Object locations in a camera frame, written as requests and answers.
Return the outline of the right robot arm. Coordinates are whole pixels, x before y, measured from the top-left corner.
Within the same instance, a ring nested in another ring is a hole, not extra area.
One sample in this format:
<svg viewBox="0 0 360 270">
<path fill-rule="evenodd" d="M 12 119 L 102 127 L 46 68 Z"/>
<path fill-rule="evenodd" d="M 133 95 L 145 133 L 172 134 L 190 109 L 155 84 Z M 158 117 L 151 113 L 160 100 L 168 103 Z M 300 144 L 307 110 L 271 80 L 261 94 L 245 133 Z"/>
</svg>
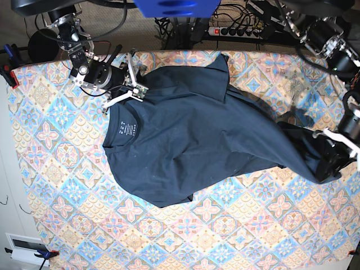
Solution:
<svg viewBox="0 0 360 270">
<path fill-rule="evenodd" d="M 128 99 L 142 102 L 148 88 L 137 81 L 138 71 L 132 61 L 135 51 L 126 53 L 119 66 L 112 63 L 121 52 L 121 45 L 116 46 L 108 58 L 100 60 L 94 52 L 95 39 L 80 25 L 80 13 L 75 6 L 50 11 L 50 23 L 45 24 L 45 29 L 56 28 L 58 34 L 48 36 L 45 29 L 39 31 L 67 53 L 73 66 L 69 75 L 71 82 L 89 96 L 107 96 L 102 104 L 104 113 L 114 104 Z"/>
</svg>

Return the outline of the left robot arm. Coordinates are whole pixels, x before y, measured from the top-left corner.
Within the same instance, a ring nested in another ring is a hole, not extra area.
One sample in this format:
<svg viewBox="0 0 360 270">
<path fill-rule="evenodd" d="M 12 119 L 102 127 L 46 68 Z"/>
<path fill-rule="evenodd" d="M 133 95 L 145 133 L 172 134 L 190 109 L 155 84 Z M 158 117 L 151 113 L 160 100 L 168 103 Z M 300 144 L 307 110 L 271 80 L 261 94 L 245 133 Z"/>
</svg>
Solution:
<svg viewBox="0 0 360 270">
<path fill-rule="evenodd" d="M 347 90 L 342 98 L 344 115 L 337 129 L 313 132 L 313 138 L 327 142 L 316 170 L 316 177 L 323 182 L 350 163 L 359 162 L 359 54 L 345 39 L 335 19 L 300 15 L 293 21 L 293 14 L 293 11 L 282 14 L 289 33 L 312 54 L 325 59 L 327 66 L 307 59 L 299 47 L 296 48 L 298 56 L 310 66 L 337 76 Z"/>
</svg>

